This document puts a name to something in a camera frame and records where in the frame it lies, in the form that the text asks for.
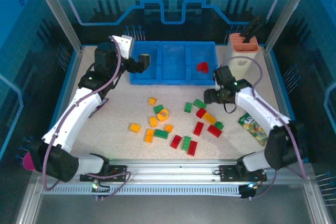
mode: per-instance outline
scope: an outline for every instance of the green block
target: green block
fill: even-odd
[[[163,130],[155,130],[154,131],[154,136],[164,138],[164,139],[168,138],[168,134],[169,134],[168,131],[163,131]]]
[[[206,104],[204,102],[202,102],[201,100],[199,100],[199,99],[196,99],[194,101],[194,105],[196,107],[200,108],[200,109],[202,109],[202,108],[205,109],[206,108]]]
[[[224,128],[224,124],[222,122],[215,122],[214,126],[219,129],[220,131]]]
[[[163,105],[158,105],[154,107],[154,113],[159,114],[159,112],[163,110]]]
[[[191,142],[191,137],[185,136],[183,139],[181,149],[187,152],[189,150],[190,142]]]
[[[193,106],[192,103],[186,102],[185,107],[184,107],[184,112],[190,113],[192,106]]]

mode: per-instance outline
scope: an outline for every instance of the yellow block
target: yellow block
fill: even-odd
[[[166,128],[164,129],[165,131],[168,131],[169,133],[172,133],[172,131],[173,131],[173,127],[174,126],[172,126],[172,125],[170,125],[170,124],[167,124],[166,125]]]
[[[136,123],[132,123],[130,126],[130,131],[134,132],[134,133],[139,133],[140,132],[140,125],[136,124]]]
[[[148,129],[146,132],[145,142],[151,143],[154,137],[154,130]]]
[[[168,109],[163,109],[159,112],[157,119],[160,122],[164,122],[167,120],[167,118],[169,117],[169,111]]]
[[[215,122],[217,122],[216,117],[214,117],[213,115],[209,114],[208,112],[206,112],[203,116],[203,119],[205,121],[207,121],[209,124],[215,124]]]
[[[149,103],[150,105],[155,105],[155,104],[156,104],[156,101],[157,101],[157,99],[156,99],[155,97],[150,97],[148,103]]]
[[[157,127],[157,120],[156,117],[152,116],[149,118],[149,124],[151,125],[151,127]]]

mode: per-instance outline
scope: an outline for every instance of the speckled tabletop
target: speckled tabletop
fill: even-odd
[[[95,46],[86,46],[77,73],[72,97],[81,76],[94,60]],[[218,63],[225,58],[226,46],[216,46]],[[275,109],[278,109],[267,67],[261,52],[255,58],[264,70],[264,78],[257,86],[257,92]],[[259,70],[253,64],[245,79],[254,83],[259,77]],[[191,113],[184,112],[186,102],[196,98],[202,100],[206,86],[132,86],[129,74],[121,77],[115,90],[111,90],[109,101],[91,118],[87,119],[72,149],[80,156],[89,152],[109,158],[127,159],[236,159],[244,154],[259,151],[263,147],[246,131],[238,119],[245,111],[237,108],[232,114],[224,111],[223,105],[210,104],[207,111],[224,123],[223,133],[219,138],[207,132],[208,123],[196,116],[198,108],[193,106]],[[169,110],[170,116],[164,123],[158,123],[156,129],[164,129],[165,124],[174,126],[168,139],[154,137],[153,143],[144,141],[146,129],[150,128],[149,117],[154,116],[153,106],[148,104],[149,97],[156,97],[156,105],[162,104]],[[193,135],[198,121],[204,123],[201,135]],[[140,133],[129,131],[130,123],[141,125]],[[194,157],[186,154],[180,147],[173,149],[170,143],[174,135],[188,135],[198,143]]]

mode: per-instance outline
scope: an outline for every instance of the blue plastic tray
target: blue plastic tray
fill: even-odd
[[[140,85],[214,85],[217,68],[214,42],[195,41],[136,41],[132,57],[151,55],[151,64],[144,73],[130,74],[131,84]],[[197,71],[206,61],[209,73]]]

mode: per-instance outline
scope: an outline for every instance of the red block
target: red block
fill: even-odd
[[[197,142],[191,140],[187,154],[190,156],[195,156],[196,147],[197,147]]]
[[[218,128],[216,128],[215,126],[213,125],[210,125],[209,128],[208,128],[208,131],[213,134],[215,137],[219,137],[222,133],[221,130],[219,130]]]
[[[182,137],[176,135],[172,141],[172,143],[170,144],[171,147],[173,147],[174,149],[177,149],[178,145],[180,144]]]
[[[200,63],[200,64],[197,64],[197,70],[198,70],[199,72],[201,72],[201,71],[202,71],[202,63]]]
[[[196,113],[197,117],[202,118],[204,116],[204,114],[206,113],[206,110],[201,108],[198,110],[198,112]]]
[[[209,73],[208,62],[202,62],[202,73]]]
[[[204,126],[204,123],[198,122],[198,123],[196,124],[195,130],[194,130],[194,135],[196,135],[196,136],[200,136],[201,131],[202,131],[202,129],[203,129],[203,126]]]

